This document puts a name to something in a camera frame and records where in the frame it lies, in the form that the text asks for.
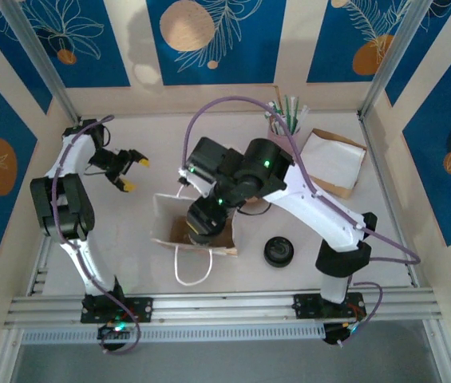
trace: white floor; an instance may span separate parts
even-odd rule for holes
[[[238,257],[219,256],[209,278],[198,286],[181,286],[174,278],[173,251],[153,243],[150,230],[154,219],[154,193],[176,194],[177,168],[181,162],[182,141],[189,115],[122,117],[107,124],[112,141],[109,148],[135,148],[145,154],[151,168],[132,166],[128,180],[138,185],[132,193],[119,192],[104,176],[87,176],[86,190],[96,214],[94,232],[97,245],[117,275],[126,293],[184,293],[259,290],[299,290],[318,288],[320,273],[315,269],[321,238],[310,228],[282,209],[273,207],[265,215],[240,216],[236,221],[239,240]],[[303,146],[311,128],[336,132],[358,143],[363,136],[354,113],[315,113],[299,137]],[[192,132],[189,151],[203,135],[241,151],[251,139],[266,136],[267,123],[262,113],[209,113],[201,117]],[[186,191],[186,195],[196,194]],[[377,231],[396,239],[370,156],[366,157],[353,195],[342,201],[359,213],[372,211],[378,216]],[[263,258],[265,242],[276,235],[287,237],[295,246],[291,264],[275,269]],[[402,253],[377,241],[367,239],[372,256],[402,257]],[[208,256],[182,252],[180,277],[185,281],[201,278],[208,268]],[[52,246],[48,258],[48,276],[43,294],[81,295],[79,279],[69,256]],[[409,286],[404,266],[372,263],[354,275],[354,282],[371,281],[383,286]]]

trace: black lid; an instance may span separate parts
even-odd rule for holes
[[[274,237],[264,247],[264,258],[273,267],[285,267],[291,263],[295,249],[289,239]]]

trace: purple cable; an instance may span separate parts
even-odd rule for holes
[[[337,214],[339,214],[341,217],[343,217],[348,223],[355,227],[361,227],[360,230],[364,231],[368,235],[372,235],[375,238],[380,239],[381,241],[388,243],[390,246],[393,246],[397,248],[398,250],[406,253],[407,255],[412,258],[412,260],[404,260],[404,259],[396,259],[396,258],[385,258],[385,257],[374,257],[371,258],[371,261],[385,261],[385,262],[393,262],[393,263],[403,263],[405,265],[417,265],[421,262],[420,258],[417,254],[415,254],[413,251],[408,249],[407,247],[402,246],[399,243],[394,242],[392,239],[389,239],[385,237],[384,235],[378,234],[375,231],[372,231],[371,229],[368,229],[367,227],[364,227],[362,223],[356,222],[354,219],[348,216],[347,213],[345,213],[342,209],[340,209],[337,205],[335,205],[333,202],[331,202],[328,198],[326,198],[324,195],[320,195],[316,193],[318,190],[314,186],[314,183],[311,181],[311,178],[308,176],[307,170],[305,169],[305,165],[303,164],[303,159],[301,155],[299,154],[298,146],[296,145],[296,142],[289,132],[289,128],[287,127],[287,124],[283,120],[283,118],[270,106],[264,104],[262,101],[256,100],[255,98],[245,97],[245,96],[228,96],[228,97],[221,97],[217,98],[214,101],[211,101],[209,104],[204,105],[202,108],[200,108],[193,118],[190,120],[188,127],[186,128],[186,134],[184,135],[184,144],[183,144],[183,162],[182,166],[186,164],[187,156],[188,156],[188,142],[190,139],[190,133],[193,129],[193,125],[197,121],[197,119],[204,114],[209,108],[220,104],[222,102],[226,101],[245,101],[249,102],[251,104],[257,105],[260,108],[266,110],[269,112],[280,124],[282,127],[284,133],[286,134],[287,139],[289,140],[289,144],[291,144],[291,148],[294,152],[294,156],[296,159],[296,163],[299,165],[299,168],[302,172],[303,179],[305,180],[305,183],[307,184],[309,190],[314,196],[317,196],[325,205],[327,205],[331,210],[335,211]]]
[[[374,305],[374,308],[370,311],[369,315],[367,315],[367,318],[365,318],[363,320],[363,322],[361,322],[355,333],[358,334],[358,331],[364,327],[367,323],[369,323],[370,319],[373,318],[373,316],[376,314],[376,311],[378,311],[379,306],[382,304],[382,300],[383,300],[383,289],[380,285],[378,285],[376,282],[356,282],[353,283],[353,286],[374,286],[377,287],[379,290],[379,298],[378,301],[376,302],[376,304]],[[342,344],[348,342],[351,339],[351,337],[347,338],[344,342],[342,342]]]
[[[113,303],[115,303],[117,306],[119,306],[122,310],[124,310],[124,312],[135,323],[136,340],[133,343],[133,345],[131,345],[129,348],[124,349],[124,350],[115,350],[113,352],[110,352],[109,350],[105,349],[105,347],[104,347],[105,339],[103,338],[101,340],[100,346],[101,346],[101,348],[103,349],[103,351],[105,353],[109,353],[111,355],[124,355],[125,353],[129,353],[131,350],[133,350],[136,347],[136,345],[138,345],[138,342],[140,341],[140,324],[138,323],[138,320],[136,319],[135,314],[128,307],[126,307],[126,305],[124,303],[119,301],[117,298],[115,298],[113,295],[111,295],[108,291],[106,291],[103,287],[101,287],[99,285],[99,283],[96,282],[94,277],[90,274],[89,269],[87,269],[87,266],[85,265],[85,261],[83,260],[83,256],[81,255],[81,252],[80,252],[80,247],[78,245],[75,245],[74,243],[71,243],[66,237],[64,237],[64,235],[62,234],[61,226],[60,226],[60,217],[58,215],[58,205],[57,205],[57,182],[58,182],[58,177],[60,176],[60,173],[61,173],[62,169],[64,168],[65,159],[69,155],[69,151],[73,147],[74,143],[77,141],[78,138],[81,137],[81,135],[85,134],[85,132],[87,132],[88,130],[90,130],[92,128],[95,128],[99,124],[104,124],[105,122],[109,122],[109,121],[113,120],[113,118],[114,118],[113,116],[107,116],[107,117],[103,118],[102,120],[93,122],[92,124],[89,124],[89,125],[85,126],[80,132],[78,132],[73,137],[73,139],[71,140],[69,145],[67,145],[67,148],[65,148],[65,151],[62,153],[62,155],[60,157],[60,161],[58,162],[57,170],[55,171],[55,175],[53,177],[53,182],[51,183],[51,206],[53,208],[53,219],[54,219],[54,222],[55,222],[55,227],[57,229],[58,237],[60,238],[62,243],[68,244],[69,246],[71,246],[71,248],[73,250],[76,251],[76,257],[77,257],[78,263],[80,264],[80,267],[83,270],[83,274],[85,274],[85,277],[101,293],[103,293],[103,295],[106,298],[108,298]]]

